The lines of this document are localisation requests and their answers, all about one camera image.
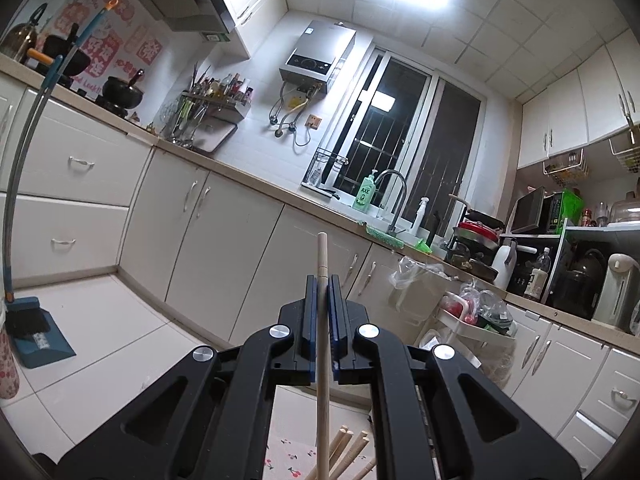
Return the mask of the wall water heater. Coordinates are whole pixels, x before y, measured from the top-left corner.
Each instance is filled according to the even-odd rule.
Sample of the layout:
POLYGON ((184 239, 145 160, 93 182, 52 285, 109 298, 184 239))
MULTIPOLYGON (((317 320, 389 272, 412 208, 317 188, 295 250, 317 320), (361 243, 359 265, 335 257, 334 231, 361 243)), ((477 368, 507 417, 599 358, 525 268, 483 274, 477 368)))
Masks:
POLYGON ((327 94, 348 59, 355 39, 355 29, 311 21, 279 68, 282 80, 302 91, 317 88, 327 94))

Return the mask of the chrome kitchen faucet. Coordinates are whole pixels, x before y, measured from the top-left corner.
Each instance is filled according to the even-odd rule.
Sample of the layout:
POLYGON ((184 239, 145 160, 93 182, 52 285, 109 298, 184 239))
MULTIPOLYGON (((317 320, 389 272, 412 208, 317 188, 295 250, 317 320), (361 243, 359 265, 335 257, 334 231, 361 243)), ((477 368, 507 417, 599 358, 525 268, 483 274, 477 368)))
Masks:
POLYGON ((394 215, 393 215, 392 222, 390 222, 390 225, 386 230, 386 234, 392 237, 396 237, 397 234, 399 233, 397 229, 397 222, 400 214, 402 213, 402 210, 404 209, 406 198, 407 198, 407 180, 401 174, 400 171, 395 169, 385 169, 374 179, 374 185, 376 188, 378 188, 378 186, 381 184, 381 182, 384 180, 385 177, 391 177, 391 176, 398 177, 401 185, 401 190, 399 192, 398 197, 396 198, 395 205, 393 206, 394 215))

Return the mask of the white electric water boiler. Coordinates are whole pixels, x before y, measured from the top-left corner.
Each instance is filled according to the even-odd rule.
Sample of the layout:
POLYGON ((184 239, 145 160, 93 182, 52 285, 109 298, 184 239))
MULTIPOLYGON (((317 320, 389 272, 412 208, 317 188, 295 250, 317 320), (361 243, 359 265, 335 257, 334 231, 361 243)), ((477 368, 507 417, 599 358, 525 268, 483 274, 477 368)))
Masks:
POLYGON ((593 321, 630 332, 630 320, 639 301, 639 263, 631 256, 613 254, 608 258, 600 298, 593 321))

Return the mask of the white spray bottle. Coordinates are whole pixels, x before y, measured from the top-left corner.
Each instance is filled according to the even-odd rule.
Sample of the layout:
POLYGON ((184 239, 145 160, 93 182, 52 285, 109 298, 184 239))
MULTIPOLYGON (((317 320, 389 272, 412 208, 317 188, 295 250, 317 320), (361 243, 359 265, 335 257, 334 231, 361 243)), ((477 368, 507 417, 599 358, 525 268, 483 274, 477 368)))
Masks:
POLYGON ((412 226, 410 229, 410 234, 413 237, 417 237, 419 234, 429 201, 430 199, 428 197, 420 198, 420 203, 419 203, 418 209, 416 210, 416 216, 414 217, 414 220, 412 222, 412 226))

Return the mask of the black wok on stove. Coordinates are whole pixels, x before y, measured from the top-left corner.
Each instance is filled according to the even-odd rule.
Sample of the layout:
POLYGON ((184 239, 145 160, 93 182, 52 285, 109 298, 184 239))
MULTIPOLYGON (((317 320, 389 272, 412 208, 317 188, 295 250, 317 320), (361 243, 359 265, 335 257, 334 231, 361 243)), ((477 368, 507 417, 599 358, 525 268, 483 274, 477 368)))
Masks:
POLYGON ((140 68, 130 79, 108 76, 104 82, 101 96, 123 110, 133 110, 143 99, 143 91, 137 87, 137 82, 145 74, 140 68))

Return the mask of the wooden chopstick on table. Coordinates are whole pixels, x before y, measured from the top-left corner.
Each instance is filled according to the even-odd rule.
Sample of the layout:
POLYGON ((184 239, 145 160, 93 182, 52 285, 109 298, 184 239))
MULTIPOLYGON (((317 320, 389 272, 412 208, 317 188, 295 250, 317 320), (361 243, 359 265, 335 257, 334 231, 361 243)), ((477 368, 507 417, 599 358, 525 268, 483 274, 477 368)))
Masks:
POLYGON ((370 474, 370 472, 374 469, 375 466, 376 466, 376 459, 372 458, 372 460, 370 460, 370 462, 367 463, 366 466, 364 466, 360 471, 358 471, 354 475, 354 478, 352 478, 352 480, 363 480, 364 478, 367 477, 368 474, 370 474))
MULTIPOLYGON (((349 444, 350 439, 352 438, 352 430, 350 430, 346 425, 342 425, 339 430, 337 430, 336 435, 332 439, 329 448, 329 470, 332 470, 333 466, 336 464, 337 460, 342 455, 346 445, 349 444)), ((311 472, 306 475, 306 480, 316 480, 318 478, 317 467, 311 469, 311 472)))
POLYGON ((344 456, 332 469, 329 479, 336 480, 340 478, 368 444, 369 438, 367 431, 361 431, 360 434, 358 434, 358 437, 356 437, 354 443, 348 448, 344 453, 344 456))

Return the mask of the black microwave oven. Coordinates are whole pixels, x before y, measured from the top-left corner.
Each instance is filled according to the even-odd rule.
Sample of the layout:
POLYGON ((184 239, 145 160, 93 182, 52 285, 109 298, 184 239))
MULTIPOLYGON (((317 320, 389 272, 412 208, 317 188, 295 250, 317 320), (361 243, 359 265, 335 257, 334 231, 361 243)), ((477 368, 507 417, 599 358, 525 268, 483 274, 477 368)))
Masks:
POLYGON ((515 234, 559 234, 564 221, 566 192, 548 193, 535 188, 516 201, 511 232, 515 234))

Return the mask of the metal kettle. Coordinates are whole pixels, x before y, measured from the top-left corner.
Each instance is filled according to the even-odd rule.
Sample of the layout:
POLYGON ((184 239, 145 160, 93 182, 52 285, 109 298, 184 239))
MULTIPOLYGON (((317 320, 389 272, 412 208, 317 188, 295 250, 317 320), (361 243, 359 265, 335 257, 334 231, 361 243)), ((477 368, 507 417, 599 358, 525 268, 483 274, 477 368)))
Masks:
POLYGON ((27 22, 15 25, 6 33, 1 41, 2 54, 13 61, 26 62, 27 51, 37 43, 37 27, 47 6, 47 3, 40 4, 27 22))

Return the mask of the plastic bag trash bin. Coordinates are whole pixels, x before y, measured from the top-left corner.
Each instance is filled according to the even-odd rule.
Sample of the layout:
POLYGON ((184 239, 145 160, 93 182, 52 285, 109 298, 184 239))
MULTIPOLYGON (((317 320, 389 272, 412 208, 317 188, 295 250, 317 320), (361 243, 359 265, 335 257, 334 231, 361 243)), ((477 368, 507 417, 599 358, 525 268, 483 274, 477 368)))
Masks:
POLYGON ((0 330, 0 398, 13 399, 20 390, 20 378, 13 356, 10 338, 6 332, 6 309, 1 307, 0 330))

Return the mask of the green dish soap bottle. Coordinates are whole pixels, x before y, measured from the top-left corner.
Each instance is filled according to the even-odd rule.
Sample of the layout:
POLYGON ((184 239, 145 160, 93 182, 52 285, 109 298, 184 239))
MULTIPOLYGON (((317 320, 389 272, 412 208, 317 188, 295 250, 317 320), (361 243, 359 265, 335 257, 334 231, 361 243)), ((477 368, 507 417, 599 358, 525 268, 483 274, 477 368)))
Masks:
POLYGON ((356 211, 362 212, 363 214, 368 212, 376 193, 375 179, 377 173, 378 170, 372 169, 371 173, 367 177, 363 178, 355 196, 355 200, 352 203, 352 208, 356 211))

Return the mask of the utensil rack on counter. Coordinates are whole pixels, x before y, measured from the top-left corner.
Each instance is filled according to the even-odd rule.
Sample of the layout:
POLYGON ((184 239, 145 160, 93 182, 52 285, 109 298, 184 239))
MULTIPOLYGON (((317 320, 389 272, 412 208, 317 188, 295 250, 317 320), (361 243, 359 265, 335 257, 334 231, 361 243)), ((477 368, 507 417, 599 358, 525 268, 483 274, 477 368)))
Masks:
POLYGON ((180 148, 213 155, 235 134, 252 104, 254 88, 240 73, 221 79, 195 64, 183 92, 169 107, 160 137, 180 148))

